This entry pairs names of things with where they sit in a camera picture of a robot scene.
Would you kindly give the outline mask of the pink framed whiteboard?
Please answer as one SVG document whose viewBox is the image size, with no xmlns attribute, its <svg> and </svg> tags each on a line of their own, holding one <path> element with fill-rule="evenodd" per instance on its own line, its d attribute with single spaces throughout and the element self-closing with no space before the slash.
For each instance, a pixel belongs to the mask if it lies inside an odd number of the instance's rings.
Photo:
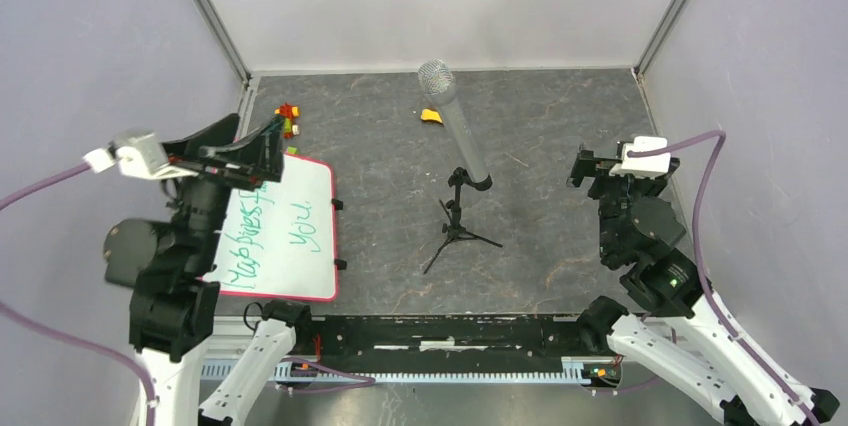
<svg viewBox="0 0 848 426">
<path fill-rule="evenodd" d="M 232 296 L 334 300 L 335 198 L 329 165 L 286 154 L 280 181 L 231 192 L 214 270 L 204 279 Z"/>
</svg>

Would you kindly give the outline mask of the yellow eraser block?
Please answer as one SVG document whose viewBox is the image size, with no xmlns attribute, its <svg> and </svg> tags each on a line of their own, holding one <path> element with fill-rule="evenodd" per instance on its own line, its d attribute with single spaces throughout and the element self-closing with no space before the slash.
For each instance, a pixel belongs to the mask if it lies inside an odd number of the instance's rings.
<svg viewBox="0 0 848 426">
<path fill-rule="evenodd" d="M 422 109 L 420 113 L 420 120 L 424 123 L 443 124 L 441 115 L 433 109 Z"/>
</svg>

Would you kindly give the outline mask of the grey microphone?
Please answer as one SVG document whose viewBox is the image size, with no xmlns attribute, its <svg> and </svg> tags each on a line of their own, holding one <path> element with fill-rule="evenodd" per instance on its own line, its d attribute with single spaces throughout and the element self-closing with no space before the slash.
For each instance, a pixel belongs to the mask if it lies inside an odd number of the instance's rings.
<svg viewBox="0 0 848 426">
<path fill-rule="evenodd" d="M 493 186 L 491 174 L 475 139 L 472 128 L 459 101 L 457 81 L 451 69 L 440 59 L 432 59 L 417 70 L 419 85 L 429 105 L 440 115 L 443 126 L 455 143 L 463 166 L 454 169 L 448 178 L 448 186 L 454 191 L 453 198 L 439 204 L 447 217 L 442 225 L 444 242 L 423 270 L 428 274 L 442 251 L 450 244 L 461 241 L 482 241 L 496 248 L 503 245 L 471 232 L 462 225 L 463 209 L 461 192 L 464 186 L 476 191 L 488 191 Z"/>
</svg>

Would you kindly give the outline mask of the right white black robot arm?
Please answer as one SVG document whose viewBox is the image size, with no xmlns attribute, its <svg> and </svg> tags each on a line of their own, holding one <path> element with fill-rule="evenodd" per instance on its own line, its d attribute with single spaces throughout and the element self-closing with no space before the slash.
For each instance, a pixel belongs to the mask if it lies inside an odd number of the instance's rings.
<svg viewBox="0 0 848 426">
<path fill-rule="evenodd" d="M 671 157 L 653 170 L 632 168 L 632 147 L 612 158 L 581 147 L 569 174 L 587 178 L 598 203 L 599 255 L 652 318 L 687 341 L 686 348 L 652 331 L 635 313 L 596 298 L 577 319 L 580 346 L 633 360 L 675 386 L 721 425 L 823 425 L 839 399 L 803 384 L 780 367 L 733 317 L 709 279 L 677 245 L 686 233 L 661 192 L 679 167 Z"/>
</svg>

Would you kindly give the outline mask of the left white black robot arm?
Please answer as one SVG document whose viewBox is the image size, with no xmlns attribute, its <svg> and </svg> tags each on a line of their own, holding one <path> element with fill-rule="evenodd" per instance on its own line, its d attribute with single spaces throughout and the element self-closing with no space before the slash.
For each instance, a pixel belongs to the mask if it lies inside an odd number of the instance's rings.
<svg viewBox="0 0 848 426">
<path fill-rule="evenodd" d="M 173 183 L 168 221 L 126 219 L 103 245 L 105 279 L 131 291 L 129 341 L 146 367 L 145 425 L 240 425 L 288 353 L 314 340 L 307 305 L 275 299 L 261 310 L 251 343 L 218 388 L 199 393 L 221 286 L 205 275 L 231 192 L 253 191 L 283 173 L 282 118 L 239 137 L 230 114 L 181 140 L 163 142 L 130 130 L 105 150 L 126 177 Z"/>
</svg>

